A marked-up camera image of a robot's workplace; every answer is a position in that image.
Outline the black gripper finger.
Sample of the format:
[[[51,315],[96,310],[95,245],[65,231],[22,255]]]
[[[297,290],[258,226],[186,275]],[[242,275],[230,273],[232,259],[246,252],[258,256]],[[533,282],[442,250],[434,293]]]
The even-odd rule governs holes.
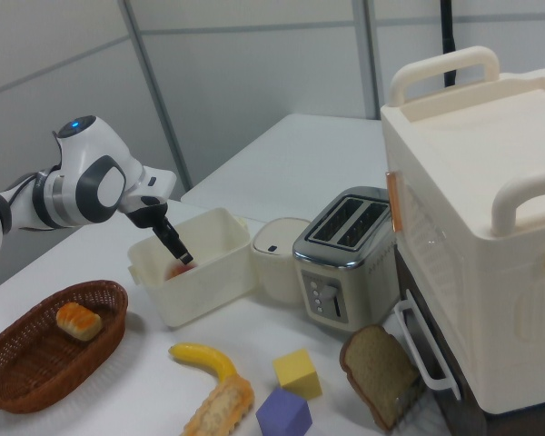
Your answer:
[[[182,264],[187,265],[193,261],[179,233],[173,228],[167,218],[163,218],[159,223],[153,226],[154,234],[165,246],[169,253]]]

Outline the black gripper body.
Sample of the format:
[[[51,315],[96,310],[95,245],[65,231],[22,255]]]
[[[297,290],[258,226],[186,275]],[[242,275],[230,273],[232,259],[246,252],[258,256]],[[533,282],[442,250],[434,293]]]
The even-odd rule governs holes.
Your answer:
[[[163,229],[167,210],[168,205],[166,203],[154,204],[130,212],[126,216],[137,228]]]

